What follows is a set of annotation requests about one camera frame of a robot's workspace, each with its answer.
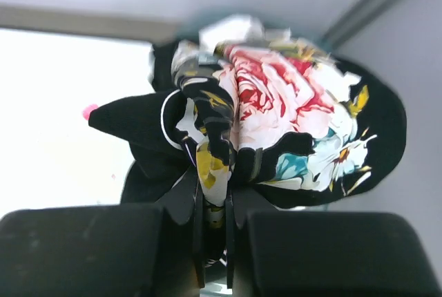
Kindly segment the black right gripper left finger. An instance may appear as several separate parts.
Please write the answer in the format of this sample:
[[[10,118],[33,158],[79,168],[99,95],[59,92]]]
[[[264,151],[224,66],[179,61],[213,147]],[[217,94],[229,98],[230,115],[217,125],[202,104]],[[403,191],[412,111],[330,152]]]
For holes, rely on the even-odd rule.
[[[198,296],[193,168],[154,203],[19,210],[1,219],[2,296]]]

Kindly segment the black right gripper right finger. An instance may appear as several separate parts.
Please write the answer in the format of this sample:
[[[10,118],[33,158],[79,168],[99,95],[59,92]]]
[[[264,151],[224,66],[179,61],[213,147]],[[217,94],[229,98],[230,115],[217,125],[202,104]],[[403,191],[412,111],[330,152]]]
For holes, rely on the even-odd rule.
[[[392,213],[283,211],[253,189],[226,200],[234,296],[440,296],[415,230]]]

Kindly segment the black floral print t-shirt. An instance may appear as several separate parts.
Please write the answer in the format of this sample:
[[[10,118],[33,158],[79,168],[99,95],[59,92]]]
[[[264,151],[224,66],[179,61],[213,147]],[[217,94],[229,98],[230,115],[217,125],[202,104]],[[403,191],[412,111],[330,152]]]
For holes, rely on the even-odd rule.
[[[148,95],[91,111],[90,127],[129,143],[151,201],[186,172],[211,212],[250,186],[281,209],[372,190],[398,165],[407,120],[398,96],[363,67],[288,29],[233,15],[153,47]]]

